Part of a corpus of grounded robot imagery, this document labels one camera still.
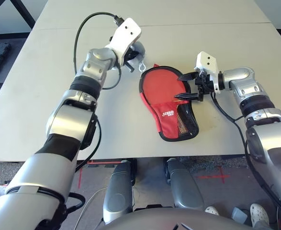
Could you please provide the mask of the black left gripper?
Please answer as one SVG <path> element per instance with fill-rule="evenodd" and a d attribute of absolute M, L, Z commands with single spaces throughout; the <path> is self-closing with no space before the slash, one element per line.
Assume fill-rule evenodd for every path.
<path fill-rule="evenodd" d="M 138 51 L 135 50 L 132 46 L 130 46 L 127 51 L 122 56 L 122 63 L 126 62 L 126 67 L 130 72 L 134 72 L 135 70 L 135 61 L 133 60 L 138 55 Z"/>

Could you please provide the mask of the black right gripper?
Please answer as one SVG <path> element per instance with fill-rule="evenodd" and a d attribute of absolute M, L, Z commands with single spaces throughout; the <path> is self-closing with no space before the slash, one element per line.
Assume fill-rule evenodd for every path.
<path fill-rule="evenodd" d="M 197 93 L 180 93 L 175 95 L 174 97 L 182 100 L 182 101 L 203 101 L 203 97 L 206 94 L 210 94 L 214 92 L 214 84 L 210 80 L 210 74 L 207 74 L 205 71 L 197 72 L 189 72 L 186 74 L 182 74 L 178 77 L 179 81 L 191 81 L 195 79 L 195 85 L 198 87 L 198 94 Z"/>

